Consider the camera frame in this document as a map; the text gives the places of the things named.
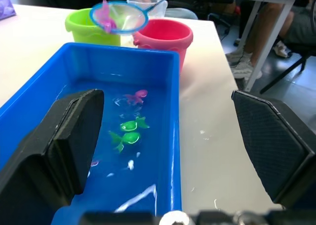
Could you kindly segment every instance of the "pink bucket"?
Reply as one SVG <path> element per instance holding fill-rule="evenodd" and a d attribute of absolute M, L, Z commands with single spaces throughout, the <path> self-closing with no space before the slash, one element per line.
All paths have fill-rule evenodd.
<path fill-rule="evenodd" d="M 167 19 L 152 19 L 143 30 L 133 36 L 134 44 L 139 48 L 178 52 L 180 72 L 182 71 L 187 48 L 193 41 L 193 32 L 187 25 Z"/>

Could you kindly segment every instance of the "purple toy fish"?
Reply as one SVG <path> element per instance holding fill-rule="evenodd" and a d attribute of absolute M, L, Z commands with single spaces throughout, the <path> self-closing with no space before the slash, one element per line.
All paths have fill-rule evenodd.
<path fill-rule="evenodd" d="M 142 98 L 145 98 L 148 94 L 147 90 L 139 90 L 135 92 L 135 95 L 124 95 L 127 98 L 127 102 L 130 104 L 132 103 L 133 105 L 136 105 L 137 103 L 143 104 L 144 101 Z"/>
<path fill-rule="evenodd" d="M 106 0 L 103 0 L 102 7 L 94 12 L 95 20 L 103 27 L 104 31 L 110 33 L 112 29 L 116 29 L 115 21 L 110 18 L 110 8 Z"/>

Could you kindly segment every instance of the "green bucket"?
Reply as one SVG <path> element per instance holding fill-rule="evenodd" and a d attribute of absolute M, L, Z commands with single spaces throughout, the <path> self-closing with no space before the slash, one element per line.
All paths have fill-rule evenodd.
<path fill-rule="evenodd" d="M 91 8 L 70 13 L 65 21 L 66 30 L 72 32 L 75 42 L 120 46 L 120 36 L 105 33 L 89 17 Z"/>

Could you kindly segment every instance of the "plastic bucket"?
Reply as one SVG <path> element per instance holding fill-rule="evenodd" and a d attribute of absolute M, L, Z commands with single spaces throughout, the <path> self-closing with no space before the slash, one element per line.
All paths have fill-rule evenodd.
<path fill-rule="evenodd" d="M 132 3 L 139 6 L 141 9 L 146 10 L 147 8 L 153 6 L 160 0 L 127 0 L 127 3 Z M 150 19 L 154 18 L 163 18 L 168 7 L 168 2 L 164 1 L 163 3 L 156 6 L 152 11 L 148 13 Z"/>
<path fill-rule="evenodd" d="M 120 36 L 105 33 L 89 17 L 91 8 L 70 13 L 65 21 L 66 30 L 72 32 L 75 42 L 120 46 Z"/>
<path fill-rule="evenodd" d="M 134 35 L 134 45 L 139 48 L 176 51 L 180 55 L 182 71 L 187 48 L 193 41 L 193 32 L 185 24 L 167 19 L 149 20 L 148 25 Z"/>

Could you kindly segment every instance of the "table leg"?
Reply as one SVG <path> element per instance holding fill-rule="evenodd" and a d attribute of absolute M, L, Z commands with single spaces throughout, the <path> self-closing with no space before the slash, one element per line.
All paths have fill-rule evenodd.
<path fill-rule="evenodd" d="M 278 19 L 276 20 L 275 24 L 274 24 L 274 27 L 271 31 L 271 34 L 270 34 L 270 37 L 268 38 L 265 46 L 263 47 L 262 51 L 261 51 L 261 54 L 258 58 L 258 61 L 257 61 L 257 64 L 251 74 L 251 77 L 247 83 L 247 86 L 245 88 L 245 91 L 250 91 L 253 84 L 255 83 L 256 81 L 256 78 L 259 74 L 259 72 L 261 71 L 262 67 L 263 67 L 263 64 L 265 63 L 267 57 L 268 57 L 268 54 L 272 48 L 272 45 L 273 43 L 275 42 L 283 24 L 284 24 L 284 21 L 287 17 L 287 15 L 289 14 L 291 8 L 292 8 L 292 5 L 294 3 L 295 0 L 288 0 L 288 2 L 286 4 L 283 5 L 283 8 L 282 8 L 282 11 L 278 17 Z"/>
<path fill-rule="evenodd" d="M 239 42 L 238 49 L 242 48 L 245 45 L 245 42 L 246 42 L 246 39 L 247 39 L 247 37 L 249 35 L 252 23 L 255 20 L 256 15 L 258 13 L 260 4 L 261 4 L 260 1 L 256 1 L 254 6 L 253 6 L 253 8 L 252 8 L 251 14 L 250 14 L 250 16 L 248 18 L 247 24 L 245 26 L 245 29 L 244 29 L 243 33 L 242 33 L 242 37 L 241 37 L 241 40 Z"/>

